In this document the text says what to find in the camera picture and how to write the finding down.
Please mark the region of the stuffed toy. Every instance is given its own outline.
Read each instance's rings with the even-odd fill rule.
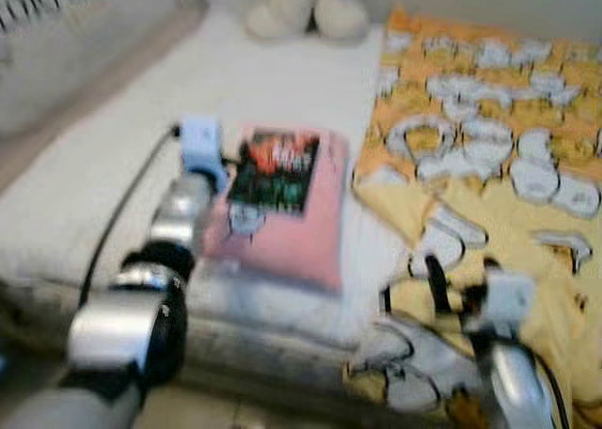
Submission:
[[[359,0],[261,0],[249,12],[246,29],[260,39],[287,39],[306,32],[312,13],[321,34],[333,40],[359,40],[370,25]]]

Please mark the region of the mattress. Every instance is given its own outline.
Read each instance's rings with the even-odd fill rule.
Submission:
[[[0,196],[6,330],[32,342],[64,341],[106,221],[157,139],[182,115],[220,117],[228,154],[236,151],[245,123],[294,121],[344,135],[354,161],[372,110],[381,38],[381,27],[374,26],[352,46],[315,37],[257,43],[228,14],[211,11],[197,32],[74,123]],[[167,143],[111,232],[93,292],[111,280],[129,250],[140,247],[179,166],[178,144]],[[244,361],[245,368],[263,364],[267,371],[291,365],[278,370],[295,380],[337,387],[342,362],[378,312],[378,290],[405,252],[399,237],[362,211],[349,190],[342,211],[341,295],[278,280],[233,278],[200,262],[187,294],[189,357]],[[208,351],[220,343],[229,347]],[[262,349],[271,355],[249,354]],[[312,378],[308,364],[329,373]]]

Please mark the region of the yellow fabric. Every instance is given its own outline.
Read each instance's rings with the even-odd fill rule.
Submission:
[[[602,426],[602,50],[400,8],[387,36],[382,73],[398,79],[376,98],[356,194],[411,246],[443,205],[484,230],[486,242],[446,268],[451,293],[483,279],[486,257],[532,277],[521,341],[573,401],[575,427]],[[400,180],[370,179],[383,167]],[[439,321],[417,281],[392,287],[392,310],[467,350],[459,325]]]

